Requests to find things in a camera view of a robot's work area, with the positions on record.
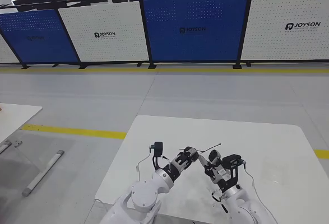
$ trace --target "wire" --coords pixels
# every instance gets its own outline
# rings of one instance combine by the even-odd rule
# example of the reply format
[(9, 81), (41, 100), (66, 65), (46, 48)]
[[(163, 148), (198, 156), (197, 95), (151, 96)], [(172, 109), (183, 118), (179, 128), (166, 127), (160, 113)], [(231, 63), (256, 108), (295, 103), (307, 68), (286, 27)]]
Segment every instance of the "wire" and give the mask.
[(169, 172), (171, 172), (171, 171), (170, 171), (170, 161), (169, 161), (169, 159), (168, 159), (167, 157), (165, 157), (165, 156), (162, 156), (162, 158), (165, 159), (165, 160), (167, 160), (167, 162), (168, 162), (168, 167), (169, 167)]
[(261, 203), (261, 204), (264, 206), (264, 208), (266, 208), (266, 210), (270, 213), (271, 217), (275, 220), (276, 224), (279, 224), (279, 223), (277, 222), (276, 218), (274, 217), (274, 215), (271, 213), (271, 211), (270, 211), (270, 210), (264, 205), (264, 203), (261, 201), (261, 199), (260, 199), (260, 197), (259, 197), (259, 195), (258, 195), (258, 192), (256, 191), (256, 188), (255, 188), (254, 177), (253, 177), (250, 173), (248, 173), (245, 164), (244, 164), (244, 170), (245, 170), (245, 172), (246, 172), (246, 173), (252, 178), (252, 180), (253, 180), (252, 185), (253, 185), (253, 188), (254, 188), (255, 194), (256, 194), (256, 196), (258, 197), (260, 203)]
[(138, 172), (138, 181), (141, 181), (141, 172), (140, 172), (140, 163), (143, 162), (144, 160), (146, 160), (149, 156), (151, 155), (151, 151), (149, 150), (149, 154), (147, 157), (145, 157), (143, 160), (141, 160), (137, 166), (136, 166), (136, 170)]
[(217, 144), (216, 146), (210, 147), (210, 148), (208, 148), (208, 149), (205, 150), (205, 151), (202, 151), (201, 154), (203, 154), (203, 153), (205, 153), (206, 151), (211, 150), (212, 148), (215, 148), (215, 147), (217, 147), (217, 146), (219, 146), (219, 145), (221, 145), (221, 143)]

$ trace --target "black cable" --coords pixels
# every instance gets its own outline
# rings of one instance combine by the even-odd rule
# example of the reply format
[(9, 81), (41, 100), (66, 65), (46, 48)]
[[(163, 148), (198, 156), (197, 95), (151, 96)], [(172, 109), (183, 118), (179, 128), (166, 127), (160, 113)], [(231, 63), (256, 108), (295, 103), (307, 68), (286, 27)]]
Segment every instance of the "black cable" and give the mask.
[(152, 162), (153, 162), (154, 169), (157, 170), (157, 167), (155, 167), (155, 163), (154, 163), (154, 156), (152, 157)]

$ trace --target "joyson logo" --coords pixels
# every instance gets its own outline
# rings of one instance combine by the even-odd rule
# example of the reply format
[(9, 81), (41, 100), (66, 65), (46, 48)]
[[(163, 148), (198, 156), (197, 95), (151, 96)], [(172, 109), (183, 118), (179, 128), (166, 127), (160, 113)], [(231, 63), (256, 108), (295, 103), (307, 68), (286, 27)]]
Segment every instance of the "joyson logo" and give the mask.
[(95, 37), (103, 39), (115, 38), (115, 32), (95, 32)]
[(180, 34), (196, 34), (205, 31), (206, 28), (204, 27), (180, 27), (179, 33)]
[(313, 30), (321, 25), (321, 22), (298, 22), (295, 25), (290, 22), (286, 24), (285, 30)]

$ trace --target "cable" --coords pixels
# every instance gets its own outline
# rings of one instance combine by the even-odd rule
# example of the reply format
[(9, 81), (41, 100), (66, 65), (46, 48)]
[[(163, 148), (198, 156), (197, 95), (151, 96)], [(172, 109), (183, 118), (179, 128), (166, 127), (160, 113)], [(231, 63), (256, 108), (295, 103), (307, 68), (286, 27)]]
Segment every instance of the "cable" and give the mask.
[(244, 170), (245, 172), (252, 178), (253, 182), (252, 182), (252, 185), (253, 185), (253, 188), (254, 188), (254, 191), (255, 191), (255, 194), (256, 196), (258, 197), (260, 203), (264, 206), (264, 208), (266, 208), (266, 210), (270, 213), (271, 217), (275, 220), (276, 224), (279, 224), (276, 220), (276, 218), (274, 217), (274, 215), (271, 213), (271, 211), (264, 205), (264, 203), (261, 201), (259, 195), (258, 195), (258, 192), (256, 191), (256, 188), (255, 188), (255, 183), (254, 183), (254, 177), (252, 175), (250, 175), (250, 173), (248, 173), (247, 171), (247, 168), (246, 168), (246, 162), (243, 163), (244, 164)]
[(144, 160), (146, 160), (149, 156), (151, 155), (151, 151), (149, 150), (149, 154), (147, 157), (145, 157), (143, 160), (141, 160), (137, 166), (136, 166), (136, 170), (138, 172), (138, 181), (141, 181), (141, 172), (140, 172), (140, 163), (143, 162)]
[(170, 171), (170, 161), (169, 161), (169, 159), (168, 159), (167, 157), (165, 157), (165, 156), (162, 156), (162, 158), (165, 159), (165, 160), (167, 160), (167, 162), (168, 162), (168, 167), (169, 167), (169, 172), (171, 172), (171, 171)]

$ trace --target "panel foot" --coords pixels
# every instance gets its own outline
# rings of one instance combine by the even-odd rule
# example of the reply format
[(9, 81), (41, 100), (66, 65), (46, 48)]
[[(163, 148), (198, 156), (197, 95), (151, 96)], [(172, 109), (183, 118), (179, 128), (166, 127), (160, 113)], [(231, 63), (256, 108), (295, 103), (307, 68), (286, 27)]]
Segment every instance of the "panel foot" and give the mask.
[(155, 69), (157, 66), (153, 63), (150, 63), (148, 69)]
[(81, 64), (80, 67), (79, 67), (78, 69), (85, 69), (85, 68), (87, 68), (87, 65), (85, 65), (85, 64)]
[(35, 177), (35, 179), (27, 186), (27, 188), (22, 192), (24, 197), (27, 197), (31, 194), (34, 188), (38, 185), (38, 183), (42, 180), (42, 178), (47, 174), (47, 172), (51, 169), (51, 167), (57, 162), (57, 160), (64, 154), (64, 151), (59, 150), (48, 162), (46, 169)]
[(233, 69), (241, 69), (242, 66), (240, 64), (233, 64)]

